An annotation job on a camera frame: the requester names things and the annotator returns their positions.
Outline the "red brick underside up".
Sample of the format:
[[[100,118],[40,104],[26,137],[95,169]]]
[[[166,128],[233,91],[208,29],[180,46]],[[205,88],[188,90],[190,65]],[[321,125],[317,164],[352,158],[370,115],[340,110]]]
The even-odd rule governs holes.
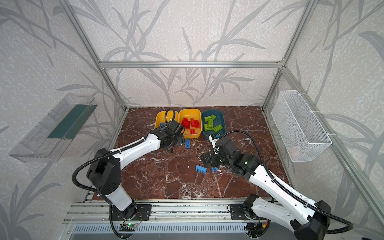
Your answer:
[[[186,128],[187,130],[189,130],[189,129],[191,128],[191,122],[190,122],[190,121],[186,121],[186,122],[185,122],[185,128]]]

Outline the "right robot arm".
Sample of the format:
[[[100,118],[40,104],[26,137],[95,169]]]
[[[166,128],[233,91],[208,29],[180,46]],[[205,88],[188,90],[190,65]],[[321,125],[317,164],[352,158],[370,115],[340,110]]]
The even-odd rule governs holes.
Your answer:
[[[268,174],[259,157],[243,154],[228,137],[209,136],[213,151],[200,155],[207,163],[225,166],[232,173],[262,188],[279,202],[270,203],[251,194],[244,202],[245,216],[250,219],[264,218],[275,222],[294,233],[298,240],[322,240],[330,226],[330,219],[309,208],[320,207],[329,213],[331,208],[324,201],[316,203],[286,183],[281,183],[274,174]]]

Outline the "green brick bottom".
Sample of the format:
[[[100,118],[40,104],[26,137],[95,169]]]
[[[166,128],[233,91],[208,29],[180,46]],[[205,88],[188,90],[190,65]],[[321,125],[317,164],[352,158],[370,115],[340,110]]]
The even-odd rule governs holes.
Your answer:
[[[216,125],[215,127],[213,127],[213,131],[216,132],[216,133],[221,131],[222,129],[223,129],[223,126],[221,124]]]

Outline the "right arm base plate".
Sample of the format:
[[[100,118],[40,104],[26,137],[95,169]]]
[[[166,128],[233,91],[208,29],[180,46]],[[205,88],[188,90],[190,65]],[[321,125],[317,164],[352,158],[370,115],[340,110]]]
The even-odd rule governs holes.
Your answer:
[[[262,221],[266,222],[267,219],[254,217],[250,218],[246,215],[245,210],[243,208],[243,204],[229,204],[227,206],[227,210],[230,213],[232,221]]]

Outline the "light blue brick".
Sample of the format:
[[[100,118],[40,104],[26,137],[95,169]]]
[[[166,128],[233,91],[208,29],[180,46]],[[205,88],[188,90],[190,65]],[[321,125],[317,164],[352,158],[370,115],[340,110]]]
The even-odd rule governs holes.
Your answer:
[[[202,173],[202,174],[206,174],[207,173],[207,168],[199,166],[199,165],[196,165],[196,171],[199,172],[199,173]]]

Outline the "green brick underside up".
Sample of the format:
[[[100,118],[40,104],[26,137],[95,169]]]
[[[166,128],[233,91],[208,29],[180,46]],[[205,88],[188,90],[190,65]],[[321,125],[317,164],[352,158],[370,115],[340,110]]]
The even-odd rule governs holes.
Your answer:
[[[213,128],[214,128],[214,120],[213,119],[209,119],[209,121],[208,121],[208,130],[212,131]]]

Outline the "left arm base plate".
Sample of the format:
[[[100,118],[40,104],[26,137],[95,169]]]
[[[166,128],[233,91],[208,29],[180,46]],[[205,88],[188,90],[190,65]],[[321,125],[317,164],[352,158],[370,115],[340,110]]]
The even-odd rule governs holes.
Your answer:
[[[148,221],[151,210],[152,205],[150,204],[136,204],[134,207],[130,206],[124,211],[120,211],[116,206],[112,205],[109,220]]]

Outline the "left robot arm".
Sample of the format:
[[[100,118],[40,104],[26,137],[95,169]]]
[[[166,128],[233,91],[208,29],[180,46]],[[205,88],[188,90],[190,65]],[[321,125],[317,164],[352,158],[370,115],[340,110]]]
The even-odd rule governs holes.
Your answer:
[[[134,201],[122,186],[121,171],[142,156],[160,150],[184,145],[185,128],[175,120],[158,127],[129,145],[98,152],[99,159],[87,172],[87,178],[106,202],[124,212],[134,206]]]

